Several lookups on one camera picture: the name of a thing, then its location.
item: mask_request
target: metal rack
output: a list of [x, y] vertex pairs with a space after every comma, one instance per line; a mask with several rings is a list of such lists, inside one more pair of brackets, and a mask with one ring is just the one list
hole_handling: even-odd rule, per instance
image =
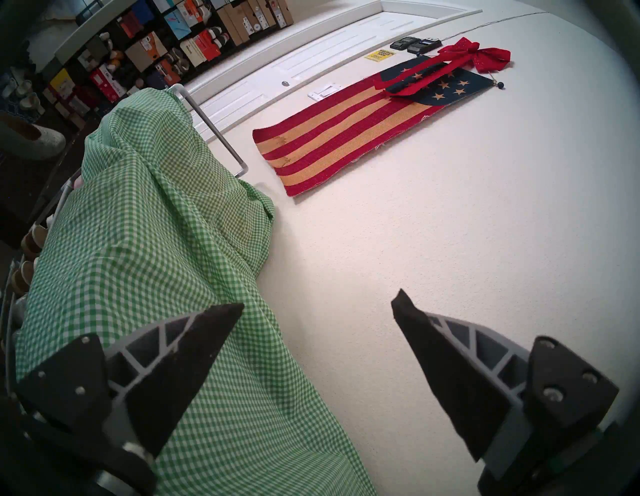
[[[195, 102], [189, 92], [185, 89], [181, 84], [173, 85], [170, 90], [176, 94], [183, 97], [189, 105], [193, 108], [196, 114], [200, 116], [200, 118], [204, 121], [204, 123], [209, 126], [210, 130], [213, 134], [220, 140], [220, 142], [224, 145], [224, 147], [231, 153], [232, 157], [240, 164], [241, 170], [238, 171], [234, 177], [240, 178], [245, 175], [249, 167], [246, 165], [244, 160], [238, 155], [238, 153], [234, 150], [234, 148], [229, 144], [229, 142], [222, 136], [222, 133], [216, 128], [216, 126], [211, 122], [209, 117], [203, 112], [202, 108]], [[48, 214], [53, 209], [54, 205], [55, 211], [53, 214], [52, 225], [55, 224], [58, 219], [58, 214], [64, 208], [69, 193], [73, 190], [74, 181], [80, 176], [81, 169], [78, 169], [67, 181], [62, 185], [60, 190], [56, 193], [56, 195], [51, 199], [49, 204], [44, 208], [44, 210], [40, 213], [35, 223], [42, 223]], [[1, 302], [1, 311], [0, 311], [0, 342], [3, 346], [4, 351], [4, 367], [5, 367], [5, 380], [6, 380], [6, 392], [10, 396], [13, 392], [15, 386], [15, 350], [14, 350], [14, 339], [15, 339], [15, 325], [13, 323], [13, 312], [16, 302], [16, 295], [11, 287], [11, 276], [13, 272], [20, 268], [22, 263], [24, 262], [24, 255], [20, 258], [20, 262], [16, 259], [12, 259], [9, 272], [7, 274], [6, 280], [4, 281], [4, 293], [2, 296]]]

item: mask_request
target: red ribbon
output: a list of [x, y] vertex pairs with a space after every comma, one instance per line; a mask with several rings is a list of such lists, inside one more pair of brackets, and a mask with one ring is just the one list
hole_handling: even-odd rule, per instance
[[[427, 74], [422, 79], [416, 79], [415, 82], [400, 90], [397, 93], [391, 93], [393, 96], [407, 96], [417, 93], [429, 83], [432, 83], [439, 77], [442, 77], [454, 69], [463, 66], [466, 63], [470, 63], [476, 66], [478, 72], [488, 72], [490, 70], [502, 70], [504, 66], [511, 60], [511, 52], [508, 50], [502, 50], [499, 48], [483, 48], [479, 49], [480, 44], [477, 42], [470, 42], [466, 38], [460, 38], [455, 45], [448, 45], [438, 50], [438, 54], [425, 62], [416, 65], [411, 68], [410, 74], [417, 74], [421, 70], [426, 69], [432, 65], [440, 62], [450, 61], [445, 67], [438, 69], [437, 71]], [[404, 81], [407, 78], [405, 73], [402, 73], [391, 81], [378, 81], [376, 83], [376, 89], [382, 90], [389, 86]]]

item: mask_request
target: yellow sticker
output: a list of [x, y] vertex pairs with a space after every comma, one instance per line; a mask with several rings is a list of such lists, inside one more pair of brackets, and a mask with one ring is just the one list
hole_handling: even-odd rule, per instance
[[368, 58], [369, 60], [374, 60], [376, 62], [380, 62], [381, 60], [384, 60], [385, 58], [389, 58], [391, 57], [391, 55], [395, 55], [395, 54], [396, 52], [391, 52], [389, 50], [378, 50], [373, 53], [370, 53], [369, 55], [365, 55], [365, 58]]

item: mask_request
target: electrical cable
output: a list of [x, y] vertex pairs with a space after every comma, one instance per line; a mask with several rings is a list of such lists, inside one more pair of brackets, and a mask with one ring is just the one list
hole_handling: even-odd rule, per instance
[[447, 36], [446, 38], [442, 38], [440, 41], [443, 42], [443, 41], [446, 41], [446, 40], [450, 40], [451, 38], [455, 38], [456, 36], [464, 35], [465, 33], [468, 33], [469, 31], [475, 31], [476, 29], [483, 28], [485, 26], [491, 26], [492, 24], [498, 24], [499, 22], [503, 22], [505, 20], [517, 19], [519, 17], [526, 17], [528, 15], [548, 14], [548, 13], [549, 12], [529, 12], [528, 14], [514, 15], [512, 17], [505, 17], [504, 19], [493, 20], [491, 22], [485, 22], [484, 24], [480, 24], [480, 26], [476, 26], [474, 28], [466, 29], [464, 31], [460, 31], [459, 33], [456, 33], [455, 35], [451, 35], [451, 36]]

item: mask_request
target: checkered fabric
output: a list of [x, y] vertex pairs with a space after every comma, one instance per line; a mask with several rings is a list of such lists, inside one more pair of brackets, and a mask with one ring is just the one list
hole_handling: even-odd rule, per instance
[[255, 278], [273, 204], [213, 158], [168, 91], [142, 90], [86, 139], [38, 264], [19, 377], [75, 337], [241, 301], [242, 318], [155, 463], [157, 494], [372, 495], [357, 452], [280, 336]]

